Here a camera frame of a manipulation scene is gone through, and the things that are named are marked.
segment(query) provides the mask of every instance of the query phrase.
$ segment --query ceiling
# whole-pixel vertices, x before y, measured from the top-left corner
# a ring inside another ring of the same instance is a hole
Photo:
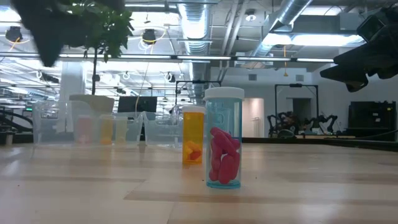
[[[126,3],[158,3],[164,1],[132,1],[127,0]],[[385,4],[389,4],[395,1],[377,1],[377,0],[314,0],[311,5],[303,12],[303,15],[324,15],[327,12],[327,16],[334,16],[339,14],[345,9],[353,13],[366,12],[374,8],[380,7]],[[7,1],[0,1],[0,4],[6,5]],[[279,9],[281,0],[257,0],[250,1],[248,9],[255,9],[256,20],[246,21],[243,19],[241,27],[238,32],[238,39],[235,41],[232,54],[236,52],[250,52],[256,48],[262,39],[262,26],[266,15],[277,11]],[[212,4],[211,7],[211,24],[210,24],[210,54],[221,55],[221,48],[224,41],[224,36],[227,30],[228,16],[233,5],[232,1],[220,0],[218,4]],[[0,12],[0,52],[19,52],[19,53],[35,53],[35,45],[29,31],[22,28],[23,44],[16,44],[14,47],[13,43],[9,42],[5,38],[5,33],[10,26],[20,26],[18,22],[18,15],[1,14]],[[140,44],[141,34],[148,28],[156,28],[155,33],[157,37],[162,37],[153,46],[152,54],[162,55],[183,55],[186,54],[185,49],[185,37],[181,28],[180,16],[178,14],[165,14],[163,12],[133,12],[132,25],[135,28],[134,37],[129,38],[128,48],[123,50],[124,54],[149,54],[151,49],[143,49]],[[333,58],[339,54],[339,52],[347,51],[352,47],[315,47],[315,46],[302,46],[302,45],[286,45],[275,46],[272,48],[271,53],[274,57],[302,57],[302,58]],[[83,48],[69,48],[65,47],[63,53],[65,54],[82,54]],[[45,68],[41,62],[37,59],[31,58],[2,58],[0,62],[0,85],[32,85],[28,88],[2,88],[2,97],[0,98],[0,104],[16,104],[13,102],[13,98],[32,99],[35,100],[53,100],[59,97],[59,85],[53,83],[47,83],[40,80],[39,71],[51,75],[59,80],[62,79],[62,63],[58,62],[53,68]],[[91,90],[91,77],[93,71],[93,63],[91,61],[83,61],[84,67],[87,71],[86,86],[87,93]],[[171,73],[175,75],[176,80],[191,80],[189,71],[189,62],[179,63],[167,63],[167,62],[99,62],[98,63],[98,74],[101,76],[101,81],[97,83],[100,86],[96,92],[97,95],[106,95],[115,97],[116,99],[120,95],[116,92],[113,86],[125,86],[127,95],[138,95],[140,92],[141,85],[145,88],[152,87],[153,90],[143,89],[141,95],[154,95],[159,96],[162,102],[160,106],[165,110],[170,109],[174,105],[175,95],[175,84],[170,83],[166,80],[165,75]],[[273,68],[279,70],[280,68],[302,68],[303,71],[311,72],[322,66],[322,63],[284,63],[274,62],[272,66],[267,68]],[[215,78],[218,74],[218,63],[211,63],[212,75],[210,77]],[[233,73],[237,75],[242,68],[236,68],[237,70]],[[191,86],[187,85],[188,90],[183,90],[179,95],[179,103],[193,103],[191,99],[192,91]]]

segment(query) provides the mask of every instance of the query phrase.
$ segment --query potted plant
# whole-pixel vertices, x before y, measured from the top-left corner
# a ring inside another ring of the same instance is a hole
[[[132,12],[115,11],[114,9],[93,1],[72,0],[66,7],[68,13],[78,16],[79,21],[86,27],[83,40],[78,40],[71,47],[84,47],[85,57],[88,51],[94,50],[93,87],[92,95],[95,95],[95,83],[99,80],[96,74],[98,55],[103,55],[104,61],[121,56],[121,47],[127,49],[128,37],[134,30],[130,21]]]

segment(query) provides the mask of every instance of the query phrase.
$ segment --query wooden table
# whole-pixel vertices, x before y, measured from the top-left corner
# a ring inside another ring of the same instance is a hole
[[[239,190],[206,186],[181,153],[0,148],[0,223],[398,223],[398,154],[245,144]]]

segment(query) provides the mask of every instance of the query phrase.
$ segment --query plant stem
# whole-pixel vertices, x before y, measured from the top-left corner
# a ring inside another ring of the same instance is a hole
[[[95,95],[95,78],[96,78],[96,74],[97,74],[97,54],[98,54],[98,49],[95,48],[94,49],[94,62],[93,62],[94,69],[93,69],[93,78],[92,78],[93,88],[91,89],[91,94],[92,95]]]

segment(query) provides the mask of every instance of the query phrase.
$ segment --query computer monitor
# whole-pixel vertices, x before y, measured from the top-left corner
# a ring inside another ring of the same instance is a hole
[[[120,96],[118,113],[136,112],[136,96]],[[141,96],[138,100],[137,112],[156,113],[157,97]]]

